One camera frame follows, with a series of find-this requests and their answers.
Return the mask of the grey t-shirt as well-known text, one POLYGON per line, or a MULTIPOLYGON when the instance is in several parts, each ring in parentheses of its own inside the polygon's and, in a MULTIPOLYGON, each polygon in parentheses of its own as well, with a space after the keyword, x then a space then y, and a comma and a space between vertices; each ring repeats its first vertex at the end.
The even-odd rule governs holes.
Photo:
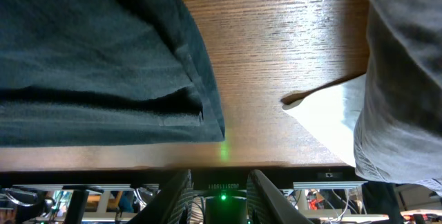
POLYGON ((368 0, 356 173, 441 192, 441 0, 368 0))

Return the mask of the dark green Nike t-shirt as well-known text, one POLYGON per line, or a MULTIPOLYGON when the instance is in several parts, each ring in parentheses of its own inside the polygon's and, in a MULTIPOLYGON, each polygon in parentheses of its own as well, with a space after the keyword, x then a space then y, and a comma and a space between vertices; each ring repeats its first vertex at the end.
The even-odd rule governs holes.
POLYGON ((1 0, 1 146, 222 142, 182 0, 1 0))

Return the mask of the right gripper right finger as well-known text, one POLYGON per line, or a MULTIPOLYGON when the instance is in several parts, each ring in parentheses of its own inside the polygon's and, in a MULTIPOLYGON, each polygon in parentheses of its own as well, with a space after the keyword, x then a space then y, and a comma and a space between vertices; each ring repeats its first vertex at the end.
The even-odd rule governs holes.
POLYGON ((248 214, 254 224, 313 224, 260 170, 249 173, 246 195, 248 214))

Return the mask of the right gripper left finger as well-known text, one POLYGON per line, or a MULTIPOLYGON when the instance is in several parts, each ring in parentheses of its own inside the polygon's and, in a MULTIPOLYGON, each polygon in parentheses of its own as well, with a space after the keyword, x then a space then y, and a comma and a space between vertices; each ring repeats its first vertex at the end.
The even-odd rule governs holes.
POLYGON ((177 173, 157 196, 127 224, 188 224, 193 204, 189 169, 177 173))

